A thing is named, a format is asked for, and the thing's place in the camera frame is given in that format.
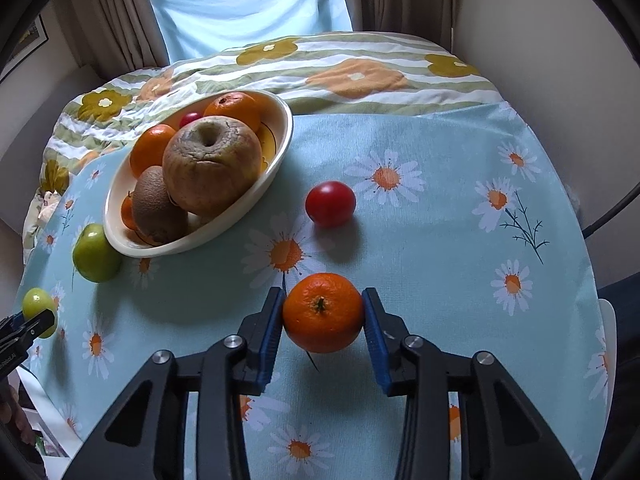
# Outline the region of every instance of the bed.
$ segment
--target bed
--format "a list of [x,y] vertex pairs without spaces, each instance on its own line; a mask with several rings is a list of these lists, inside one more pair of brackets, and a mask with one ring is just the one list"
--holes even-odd
[[[297,139],[287,154],[289,165],[274,181],[276,190],[228,234],[193,254],[132,260],[111,285],[96,287],[77,276],[74,285],[67,248],[100,214],[127,147],[186,104],[230,88],[278,94],[296,116]],[[348,139],[349,132],[357,135]],[[331,143],[328,155],[319,156]],[[305,218],[293,214],[291,197],[299,199],[313,182],[337,172],[359,193],[360,203],[380,213],[363,214],[333,239],[313,240]],[[302,250],[298,258],[304,251],[309,256],[300,276],[326,269],[348,273],[360,288],[379,287],[385,301],[443,349],[467,355],[497,349],[580,474],[588,478],[593,471],[613,350],[606,345],[577,220],[530,128],[478,70],[436,44],[402,34],[334,32],[123,75],[65,107],[44,151],[40,179],[25,223],[23,243],[31,253],[18,297],[41,283],[59,304],[63,332],[34,345],[29,366],[81,438],[152,348],[162,345],[178,355],[205,349],[207,341],[233,333],[272,278],[290,290],[298,273],[287,269],[272,276],[285,261],[270,269],[261,254],[273,259],[278,244],[290,239]],[[532,210],[544,224],[533,219]],[[402,228],[388,229],[394,221]],[[548,239],[540,238],[542,228]],[[433,255],[425,258],[429,250]],[[237,290],[229,285],[229,293],[216,289],[225,304],[242,308],[212,319],[201,308],[156,310],[163,301],[184,301],[207,279],[203,269],[220,287],[244,280]],[[172,277],[183,286],[168,288]],[[395,459],[378,458],[383,449],[396,455],[401,405],[385,404],[364,386],[370,382],[367,371],[346,367],[345,362],[361,362],[363,343],[348,359],[318,358],[318,367],[331,367],[342,389],[313,375],[306,356],[285,346],[266,395],[244,399],[252,470],[273,478],[377,478],[381,471],[391,478]],[[87,365],[90,380],[76,379],[86,375]],[[345,396],[350,380],[362,387],[361,402]],[[302,399],[301,392],[309,395]],[[365,405],[381,408],[382,419]],[[460,464],[456,409],[452,396],[452,478]],[[193,413],[190,408],[191,423]],[[366,439],[358,420],[369,428]],[[331,424],[340,425],[339,434],[332,434]],[[377,424],[382,434],[369,436]],[[354,457],[347,451],[358,439],[367,445]],[[291,453],[293,442],[298,455]],[[253,452],[258,448],[267,452]],[[193,473],[191,467],[185,471],[188,477]]]

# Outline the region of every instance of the blue fabric covering window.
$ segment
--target blue fabric covering window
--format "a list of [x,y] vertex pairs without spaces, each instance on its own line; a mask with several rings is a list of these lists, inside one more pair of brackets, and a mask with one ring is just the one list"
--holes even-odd
[[176,62],[281,36],[352,30],[344,0],[151,0]]

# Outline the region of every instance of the blue cloth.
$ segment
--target blue cloth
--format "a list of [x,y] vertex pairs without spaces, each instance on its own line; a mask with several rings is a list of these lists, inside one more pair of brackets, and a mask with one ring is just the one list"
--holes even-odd
[[226,48],[352,30],[344,0],[151,0],[171,63]]
[[[59,300],[64,337],[39,340],[30,368],[83,438],[155,350],[203,351],[260,309],[271,285],[290,290],[328,271],[375,286],[388,311],[444,351],[494,352],[590,477],[607,380],[593,274],[554,168],[507,103],[424,118],[295,117],[271,187],[231,229],[183,254],[125,258],[115,279],[95,285],[74,274],[70,253],[82,227],[100,221],[125,154],[73,180],[18,293],[42,286]],[[305,195],[331,179],[353,187],[356,214],[317,231]],[[242,399],[254,478],[393,478],[403,402],[377,387],[363,335],[314,359],[319,372],[283,335],[274,381]]]

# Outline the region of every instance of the fruit bowl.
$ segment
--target fruit bowl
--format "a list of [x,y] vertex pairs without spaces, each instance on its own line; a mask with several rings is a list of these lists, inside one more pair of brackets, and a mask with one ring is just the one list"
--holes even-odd
[[[167,117],[162,124],[168,124],[175,130],[179,129],[180,119],[190,112],[203,113],[204,109],[216,97],[231,90],[193,102],[176,113]],[[259,90],[241,90],[253,97],[260,108],[262,126],[258,131],[258,138],[262,145],[263,171],[258,180],[224,212],[213,220],[206,222],[196,215],[189,213],[189,233],[175,242],[161,246],[150,246],[144,243],[134,231],[127,228],[120,216],[120,206],[136,186],[136,178],[131,172],[129,154],[118,168],[104,205],[104,232],[110,244],[120,253],[133,258],[151,258],[164,254],[177,254],[202,245],[221,235],[251,209],[260,197],[267,191],[275,177],[284,154],[291,142],[293,133],[293,118],[289,106],[279,97],[270,92]]]

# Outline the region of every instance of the tangerine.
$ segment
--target tangerine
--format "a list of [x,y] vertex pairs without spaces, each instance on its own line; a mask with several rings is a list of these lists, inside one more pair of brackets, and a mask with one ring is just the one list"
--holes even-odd
[[315,353],[336,352],[353,343],[364,323],[360,293],[346,278],[319,272],[291,289],[282,307],[289,338]]
[[164,149],[174,135],[175,130],[167,124],[156,124],[140,135],[129,153],[133,176],[140,178],[147,168],[162,166]]
[[260,109],[258,103],[244,92],[229,92],[217,97],[204,110],[204,116],[222,115],[242,121],[254,133],[260,128]]
[[126,225],[127,228],[132,231],[137,230],[136,221],[133,219],[133,209],[131,203],[131,193],[127,193],[126,197],[122,201],[122,206],[120,206],[120,217],[122,218],[122,223]]

